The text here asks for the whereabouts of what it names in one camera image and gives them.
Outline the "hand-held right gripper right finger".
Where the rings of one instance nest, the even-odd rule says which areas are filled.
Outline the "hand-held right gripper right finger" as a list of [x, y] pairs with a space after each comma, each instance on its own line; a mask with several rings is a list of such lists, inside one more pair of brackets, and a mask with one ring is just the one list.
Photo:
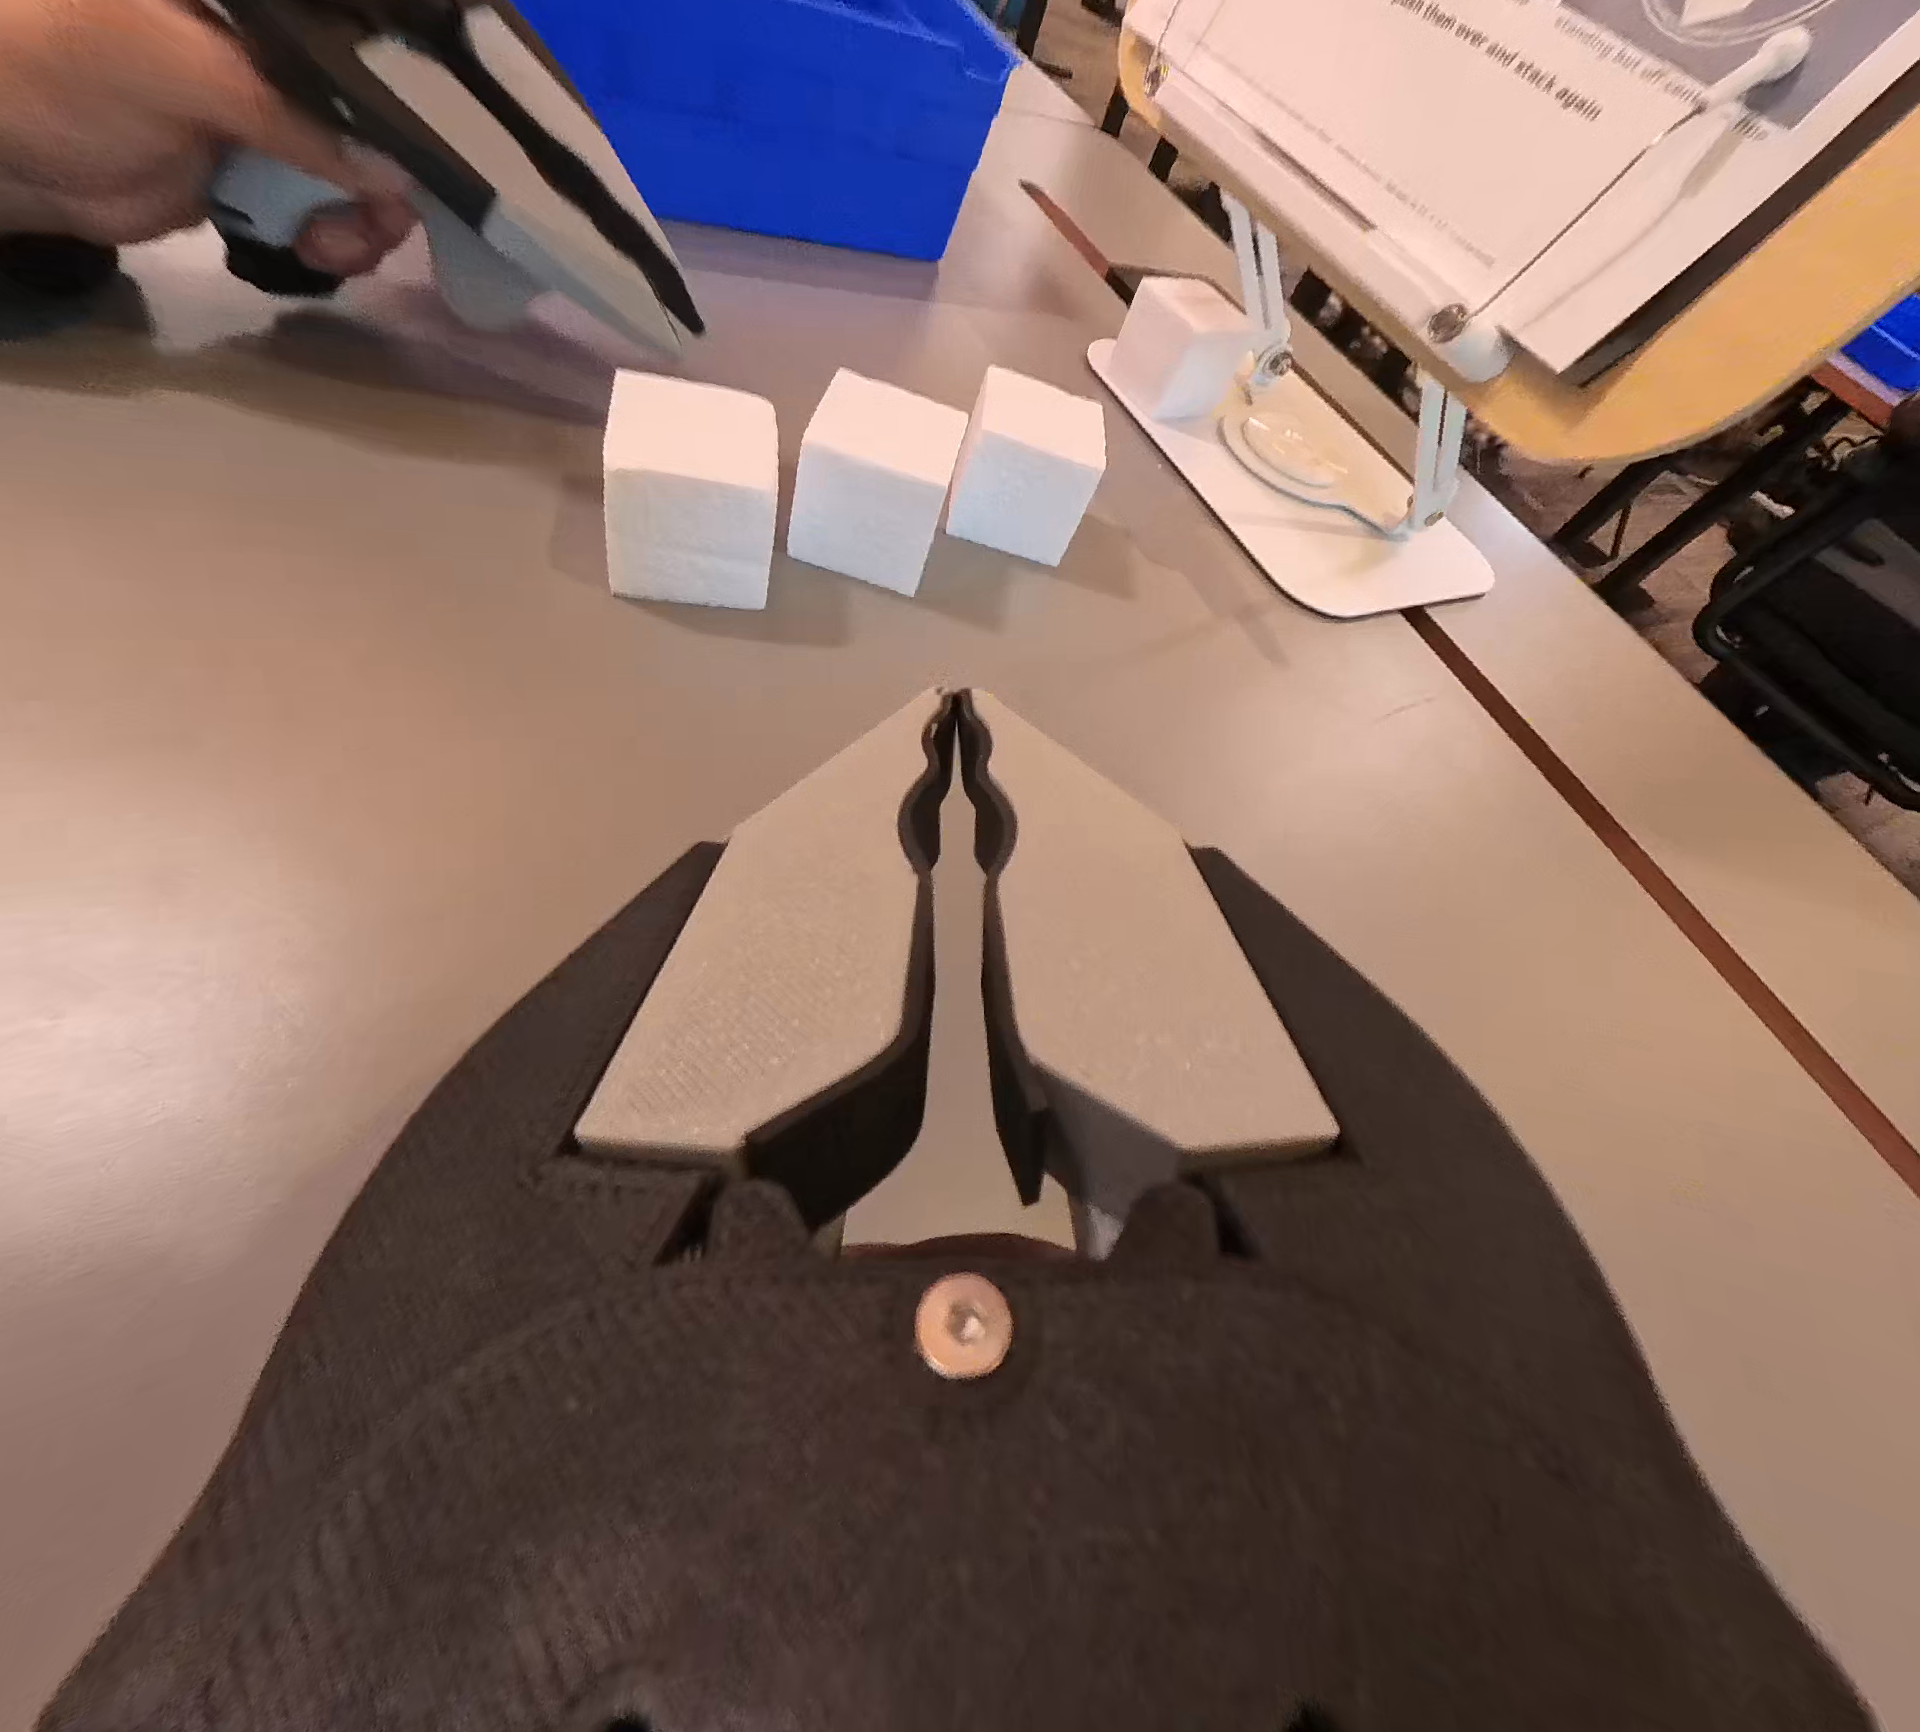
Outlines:
[[995, 1128], [1103, 1261], [1137, 1199], [1318, 1157], [1339, 1121], [1180, 832], [984, 690], [954, 697]]

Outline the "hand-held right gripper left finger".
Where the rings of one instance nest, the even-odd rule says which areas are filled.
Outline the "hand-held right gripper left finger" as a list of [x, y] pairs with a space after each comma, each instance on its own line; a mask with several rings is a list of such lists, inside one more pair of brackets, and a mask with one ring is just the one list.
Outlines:
[[823, 1229], [925, 1119], [954, 697], [929, 688], [746, 819], [589, 1096], [582, 1153], [777, 1183]]

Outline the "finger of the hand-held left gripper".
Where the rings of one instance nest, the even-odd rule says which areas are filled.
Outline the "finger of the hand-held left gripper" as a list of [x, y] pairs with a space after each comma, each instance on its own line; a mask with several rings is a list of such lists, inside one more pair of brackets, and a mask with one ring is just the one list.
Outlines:
[[680, 335], [702, 338], [704, 315], [680, 256], [566, 75], [502, 6], [467, 6], [453, 45], [467, 89], [513, 134], [552, 193], [599, 231], [603, 251], [621, 256], [631, 278], [645, 281]]
[[636, 346], [682, 354], [644, 280], [541, 182], [513, 134], [475, 96], [453, 39], [373, 36], [355, 54], [386, 150], [414, 178], [448, 305], [471, 326], [515, 326], [556, 293]]

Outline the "white hard foam cube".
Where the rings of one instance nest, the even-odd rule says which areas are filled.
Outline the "white hard foam cube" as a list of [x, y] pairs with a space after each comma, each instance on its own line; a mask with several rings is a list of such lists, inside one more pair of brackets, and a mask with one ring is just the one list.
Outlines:
[[607, 584], [627, 599], [768, 606], [781, 425], [768, 396], [621, 369], [603, 435]]
[[1114, 338], [1113, 384], [1148, 421], [1201, 419], [1230, 395], [1259, 338], [1211, 281], [1147, 278]]
[[787, 555], [915, 597], [966, 432], [957, 406], [837, 369], [804, 428]]
[[1100, 402], [994, 366], [960, 448], [945, 531], [1054, 568], [1103, 470], [1107, 415]]

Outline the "person's left hand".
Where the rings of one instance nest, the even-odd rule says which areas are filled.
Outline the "person's left hand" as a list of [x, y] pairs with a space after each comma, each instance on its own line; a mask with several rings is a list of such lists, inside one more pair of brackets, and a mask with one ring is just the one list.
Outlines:
[[371, 272], [414, 231], [405, 176], [283, 98], [197, 0], [2, 0], [2, 231], [191, 229], [231, 149], [343, 195], [295, 241], [316, 270]]

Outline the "large blue plastic bin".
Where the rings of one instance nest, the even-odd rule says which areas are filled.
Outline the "large blue plastic bin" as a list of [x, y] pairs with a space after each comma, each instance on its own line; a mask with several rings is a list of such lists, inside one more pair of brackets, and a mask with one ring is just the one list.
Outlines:
[[936, 262], [1019, 51], [972, 0], [513, 0], [659, 219]]

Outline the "black office chair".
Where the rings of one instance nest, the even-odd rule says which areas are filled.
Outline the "black office chair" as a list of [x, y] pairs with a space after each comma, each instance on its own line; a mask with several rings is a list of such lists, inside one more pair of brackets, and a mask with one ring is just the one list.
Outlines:
[[1717, 572], [1701, 690], [1801, 785], [1918, 806], [1915, 402]]

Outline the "printed instruction sheet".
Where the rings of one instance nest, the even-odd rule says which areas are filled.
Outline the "printed instruction sheet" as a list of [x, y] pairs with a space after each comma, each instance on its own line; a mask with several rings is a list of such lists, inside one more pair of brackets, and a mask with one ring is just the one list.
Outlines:
[[1587, 380], [1906, 110], [1918, 0], [1133, 0], [1164, 113], [1427, 326]]

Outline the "small blue bin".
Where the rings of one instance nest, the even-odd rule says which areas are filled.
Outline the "small blue bin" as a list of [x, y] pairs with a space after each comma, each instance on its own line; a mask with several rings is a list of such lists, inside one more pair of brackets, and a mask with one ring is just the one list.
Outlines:
[[1870, 326], [1835, 352], [1852, 376], [1883, 385], [1888, 395], [1910, 396], [1918, 390], [1918, 309], [1911, 293], [1884, 310]]

